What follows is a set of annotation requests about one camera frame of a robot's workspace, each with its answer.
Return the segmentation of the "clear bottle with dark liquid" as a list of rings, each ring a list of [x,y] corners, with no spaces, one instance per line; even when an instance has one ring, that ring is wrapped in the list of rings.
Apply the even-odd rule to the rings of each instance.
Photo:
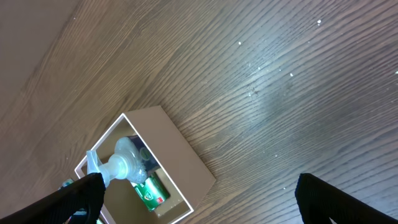
[[[160,168],[155,157],[137,135],[120,138],[114,147],[114,154],[106,163],[100,161],[96,151],[87,151],[86,158],[87,172],[100,173],[106,187],[114,179],[143,184]]]

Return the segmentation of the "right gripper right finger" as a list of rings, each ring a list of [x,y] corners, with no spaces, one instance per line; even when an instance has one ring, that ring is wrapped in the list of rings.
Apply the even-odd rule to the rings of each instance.
[[[397,224],[395,218],[362,203],[309,173],[300,174],[295,198],[304,224]]]

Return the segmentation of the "green Dettol soap bar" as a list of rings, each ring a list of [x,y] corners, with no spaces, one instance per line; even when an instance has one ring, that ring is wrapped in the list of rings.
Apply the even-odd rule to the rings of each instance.
[[[155,210],[170,197],[169,191],[156,173],[149,176],[144,183],[132,185],[149,211]]]

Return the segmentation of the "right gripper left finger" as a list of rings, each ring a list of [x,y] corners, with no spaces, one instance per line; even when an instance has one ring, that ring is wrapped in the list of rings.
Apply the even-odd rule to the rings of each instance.
[[[1,219],[1,223],[89,223],[100,217],[106,187],[93,173]]]

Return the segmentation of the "green white toothbrush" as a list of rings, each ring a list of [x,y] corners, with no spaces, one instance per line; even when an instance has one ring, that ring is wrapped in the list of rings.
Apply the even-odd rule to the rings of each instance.
[[[65,187],[67,187],[68,185],[70,185],[70,184],[72,184],[72,183],[74,183],[74,180],[72,180],[72,179],[67,179],[66,181],[64,181],[64,182],[62,183],[62,185],[61,185],[58,189],[60,190],[60,189],[62,189],[62,188],[65,188]]]

